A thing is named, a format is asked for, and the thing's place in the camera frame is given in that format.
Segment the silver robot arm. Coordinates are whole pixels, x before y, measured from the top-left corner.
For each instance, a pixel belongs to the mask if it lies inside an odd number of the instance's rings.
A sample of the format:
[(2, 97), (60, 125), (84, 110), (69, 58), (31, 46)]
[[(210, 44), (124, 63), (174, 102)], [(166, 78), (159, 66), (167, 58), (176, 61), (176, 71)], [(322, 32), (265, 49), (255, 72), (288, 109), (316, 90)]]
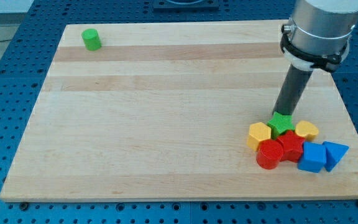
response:
[(297, 0), (282, 25), (280, 48), (299, 70), (333, 72), (349, 54), (358, 21), (358, 0)]

